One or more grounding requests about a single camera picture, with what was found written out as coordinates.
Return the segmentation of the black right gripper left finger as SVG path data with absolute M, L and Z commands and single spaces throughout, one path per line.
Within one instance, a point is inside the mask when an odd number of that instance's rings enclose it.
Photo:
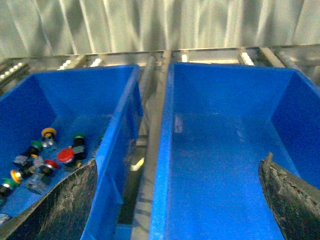
M 79 240 L 96 193 L 98 168 L 90 159 L 30 207 L 0 227 L 2 240 Z

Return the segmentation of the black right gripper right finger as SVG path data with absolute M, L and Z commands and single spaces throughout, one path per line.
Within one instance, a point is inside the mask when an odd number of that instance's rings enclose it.
M 320 238 L 320 190 L 273 161 L 258 165 L 264 198 L 285 240 Z

